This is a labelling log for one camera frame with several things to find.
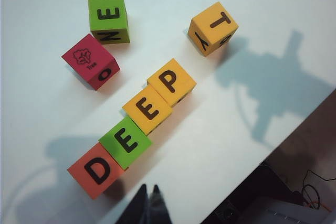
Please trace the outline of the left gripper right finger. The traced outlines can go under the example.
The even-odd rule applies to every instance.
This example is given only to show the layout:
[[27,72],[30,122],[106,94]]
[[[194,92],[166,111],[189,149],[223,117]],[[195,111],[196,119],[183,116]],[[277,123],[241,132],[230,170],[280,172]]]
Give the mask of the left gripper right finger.
[[169,211],[158,185],[154,185],[150,196],[150,223],[171,223]]

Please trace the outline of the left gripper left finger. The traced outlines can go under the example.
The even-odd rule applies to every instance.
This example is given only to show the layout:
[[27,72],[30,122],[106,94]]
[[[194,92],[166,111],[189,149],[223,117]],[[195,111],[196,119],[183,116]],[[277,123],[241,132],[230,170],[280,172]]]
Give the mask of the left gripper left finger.
[[116,223],[147,223],[148,194],[142,184]]

